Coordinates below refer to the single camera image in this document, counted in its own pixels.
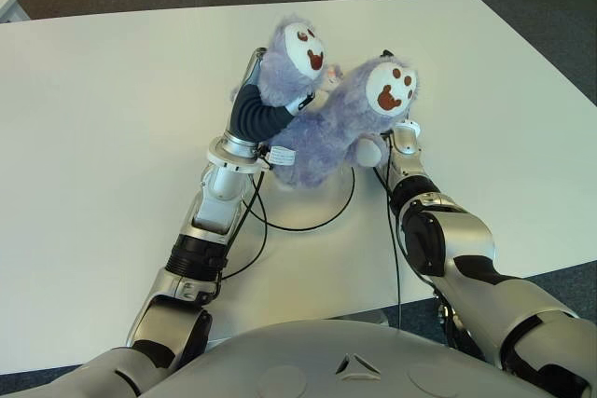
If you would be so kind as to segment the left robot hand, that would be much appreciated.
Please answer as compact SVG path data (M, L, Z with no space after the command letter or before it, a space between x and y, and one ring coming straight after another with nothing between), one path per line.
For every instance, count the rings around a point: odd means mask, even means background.
M266 48L254 51L242 83L233 96L232 111L221 144L235 157L256 159L258 146L283 130L314 99L312 92L285 106L264 104L257 82L266 52Z

